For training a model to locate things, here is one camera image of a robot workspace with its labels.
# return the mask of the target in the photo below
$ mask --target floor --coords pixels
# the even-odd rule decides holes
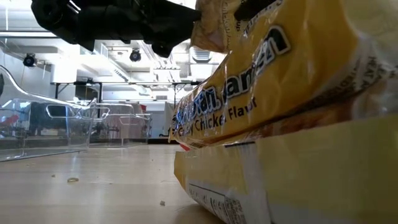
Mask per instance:
[[[0,162],[0,222],[221,223],[174,177],[176,150],[143,145]]]

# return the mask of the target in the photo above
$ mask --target crumb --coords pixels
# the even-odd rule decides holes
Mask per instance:
[[[76,177],[71,177],[68,179],[68,183],[73,183],[73,182],[78,182],[78,181],[79,181],[79,178],[76,178]]]

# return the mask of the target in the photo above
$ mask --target nutrition facts label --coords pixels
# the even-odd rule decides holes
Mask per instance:
[[[200,205],[230,224],[246,224],[246,219],[239,200],[197,185],[189,184],[189,194]]]

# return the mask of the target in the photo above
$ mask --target clear plastic bin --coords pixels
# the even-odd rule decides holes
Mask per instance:
[[[0,161],[85,150],[95,104],[28,93],[0,66]]]
[[[138,116],[122,103],[98,103],[95,109],[90,147],[130,147],[148,142],[150,114]]]

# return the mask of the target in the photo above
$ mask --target security camera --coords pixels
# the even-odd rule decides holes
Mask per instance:
[[[141,54],[139,53],[139,49],[132,50],[130,60],[132,62],[139,62],[141,60]]]
[[[34,68],[37,65],[37,59],[35,58],[35,54],[28,53],[24,58],[24,65],[28,68]]]

